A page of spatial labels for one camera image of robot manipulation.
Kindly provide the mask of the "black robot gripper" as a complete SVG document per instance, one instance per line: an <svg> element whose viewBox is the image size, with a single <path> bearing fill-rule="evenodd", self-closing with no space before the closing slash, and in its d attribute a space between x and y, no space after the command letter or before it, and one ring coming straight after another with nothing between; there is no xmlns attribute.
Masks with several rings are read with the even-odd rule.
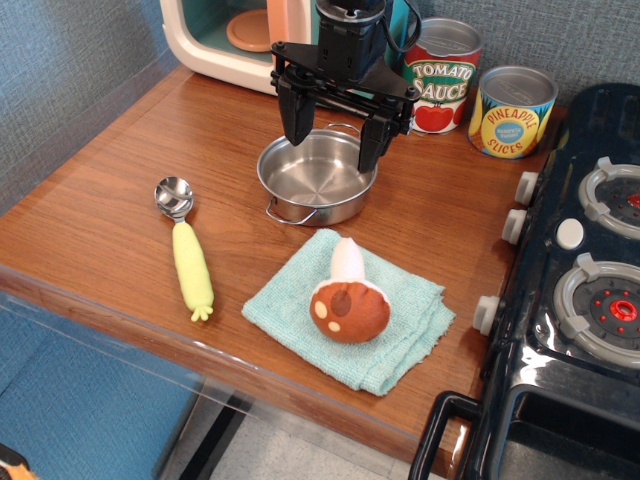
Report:
<svg viewBox="0 0 640 480"><path fill-rule="evenodd" d="M404 54L421 36L421 18L414 1L406 3L415 21L409 22L404 45L391 38L385 1L340 1L317 6L321 12L319 41L315 45L275 42L276 60L272 85L278 93L280 116L286 139L302 143L314 126L316 103L321 102L353 115L367 118L360 134L358 171L373 171L386 154L392 139L410 130L417 90L410 85L406 96L387 94L366 98L340 84L358 84L375 66L386 68L382 30L388 45Z"/></svg>

